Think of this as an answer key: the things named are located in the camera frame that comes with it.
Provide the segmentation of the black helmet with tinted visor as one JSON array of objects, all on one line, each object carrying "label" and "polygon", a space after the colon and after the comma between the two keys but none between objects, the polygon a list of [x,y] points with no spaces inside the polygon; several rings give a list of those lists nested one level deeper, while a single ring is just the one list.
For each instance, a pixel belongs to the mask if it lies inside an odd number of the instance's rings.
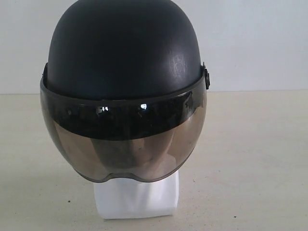
[{"label": "black helmet with tinted visor", "polygon": [[78,0],[54,30],[40,102],[55,146],[83,178],[155,182],[193,152],[209,74],[170,0]]}]

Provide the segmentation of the white mannequin head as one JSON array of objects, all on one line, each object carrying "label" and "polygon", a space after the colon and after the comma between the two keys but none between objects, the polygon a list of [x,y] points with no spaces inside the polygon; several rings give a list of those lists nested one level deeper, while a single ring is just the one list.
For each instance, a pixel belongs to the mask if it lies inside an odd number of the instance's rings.
[{"label": "white mannequin head", "polygon": [[103,219],[171,216],[179,201],[179,172],[156,182],[116,178],[94,183],[98,214]]}]

